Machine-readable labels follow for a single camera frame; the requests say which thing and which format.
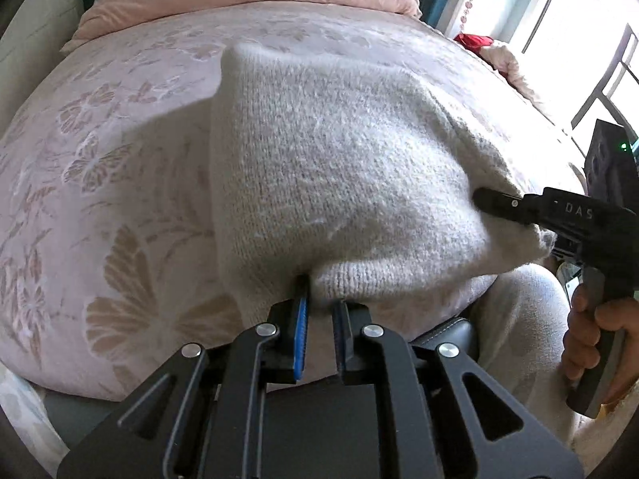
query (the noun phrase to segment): black bracket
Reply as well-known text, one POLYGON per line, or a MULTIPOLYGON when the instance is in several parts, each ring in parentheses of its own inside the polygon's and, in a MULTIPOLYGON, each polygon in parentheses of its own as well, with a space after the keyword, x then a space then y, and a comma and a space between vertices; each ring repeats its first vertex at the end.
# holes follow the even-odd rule
POLYGON ((266 384, 301 376, 307 278, 266 323, 205 350, 186 344, 64 458, 58 479, 260 477, 266 384))
POLYGON ((577 456, 455 345, 409 345, 344 301, 333 327, 343 382, 375 386, 381 479, 583 478, 577 456))

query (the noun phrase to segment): person's leg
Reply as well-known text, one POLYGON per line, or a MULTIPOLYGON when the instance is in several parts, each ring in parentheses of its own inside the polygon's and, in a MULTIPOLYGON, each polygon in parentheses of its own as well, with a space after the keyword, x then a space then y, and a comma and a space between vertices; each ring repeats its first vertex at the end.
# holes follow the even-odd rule
POLYGON ((529 264, 500 275, 472 311, 480 366, 565 443, 577 424, 559 369, 569 310, 555 276, 529 264))

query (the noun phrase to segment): white knit sweater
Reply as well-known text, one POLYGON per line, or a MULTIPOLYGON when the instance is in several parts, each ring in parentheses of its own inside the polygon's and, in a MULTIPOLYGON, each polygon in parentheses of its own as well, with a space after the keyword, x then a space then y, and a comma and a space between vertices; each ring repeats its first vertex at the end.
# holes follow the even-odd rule
POLYGON ((583 417, 573 440, 573 449, 588 475, 602 463, 639 408, 639 383, 607 416, 590 420, 583 417))
POLYGON ((220 277, 247 324, 298 273, 315 303, 435 297, 552 244, 471 201, 480 186, 541 191, 513 170, 521 145, 406 70, 240 44, 222 57, 212 124, 220 277))

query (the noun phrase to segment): sweater sleeve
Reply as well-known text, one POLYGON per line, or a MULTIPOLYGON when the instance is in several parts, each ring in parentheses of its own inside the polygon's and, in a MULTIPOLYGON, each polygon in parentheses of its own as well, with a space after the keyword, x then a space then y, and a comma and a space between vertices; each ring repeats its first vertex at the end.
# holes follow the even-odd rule
POLYGON ((577 430, 572 447, 583 465, 586 475, 590 474, 606 457, 617 442, 639 406, 639 382, 630 389, 627 396, 616 408, 596 420, 583 418, 577 430))

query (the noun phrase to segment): metal screw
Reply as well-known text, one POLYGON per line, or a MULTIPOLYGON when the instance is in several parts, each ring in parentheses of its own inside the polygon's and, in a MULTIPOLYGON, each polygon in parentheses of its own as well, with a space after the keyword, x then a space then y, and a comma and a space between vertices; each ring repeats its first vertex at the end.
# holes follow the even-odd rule
POLYGON ((384 328, 378 325, 368 325, 362 328, 362 334, 371 338, 377 338, 384 334, 384 328))
POLYGON ((459 347, 450 342, 444 342, 437 347, 437 351, 446 358, 455 358, 459 354, 459 347))
POLYGON ((195 342, 182 346, 182 356, 186 358, 195 358, 196 356, 199 356, 200 353, 202 353, 202 346, 195 342))
POLYGON ((255 331, 260 336, 271 336, 277 333, 277 326, 271 323, 264 323, 255 326, 255 331))

